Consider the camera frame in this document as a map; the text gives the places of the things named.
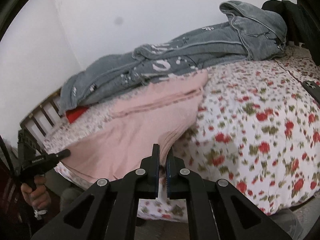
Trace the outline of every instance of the gray jacket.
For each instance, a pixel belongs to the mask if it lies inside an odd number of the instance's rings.
[[[133,52],[98,59],[63,85],[60,113],[109,100],[169,74],[282,55],[287,26],[279,14],[240,1],[224,2],[220,11],[228,22],[193,30],[165,44],[145,44]]]

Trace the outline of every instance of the gray floor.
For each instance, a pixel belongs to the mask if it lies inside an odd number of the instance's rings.
[[[303,239],[320,215],[320,195],[294,211],[304,228]],[[142,227],[136,227],[135,240],[189,240],[188,224],[163,220],[147,221]]]

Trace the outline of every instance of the pink cloth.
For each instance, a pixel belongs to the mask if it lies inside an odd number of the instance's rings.
[[[81,178],[120,179],[140,167],[160,145],[160,163],[165,164],[172,144],[196,122],[203,99],[206,71],[150,84],[129,100],[118,100],[105,128],[70,145],[71,156],[63,164]]]

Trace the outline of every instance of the hand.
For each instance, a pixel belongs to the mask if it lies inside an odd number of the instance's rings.
[[[45,209],[51,204],[51,198],[45,187],[46,179],[43,176],[35,176],[35,184],[37,189],[32,192],[32,188],[26,183],[21,185],[21,192],[24,200],[28,205],[37,208],[38,210]]]

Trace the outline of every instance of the floral bedsheet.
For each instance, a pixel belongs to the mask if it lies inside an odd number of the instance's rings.
[[[282,58],[208,72],[196,124],[173,145],[174,155],[205,179],[227,179],[267,215],[310,198],[320,188],[319,108],[301,82],[320,85],[320,70],[308,50],[287,47]],[[105,109],[98,111],[102,117],[95,117],[95,125],[90,113],[73,126],[62,121],[46,138],[47,151],[58,152],[79,138],[73,130],[102,129],[108,122]],[[62,163],[56,171],[82,188],[90,186]],[[159,197],[140,200],[138,216],[186,222],[186,203],[166,198],[163,175]]]

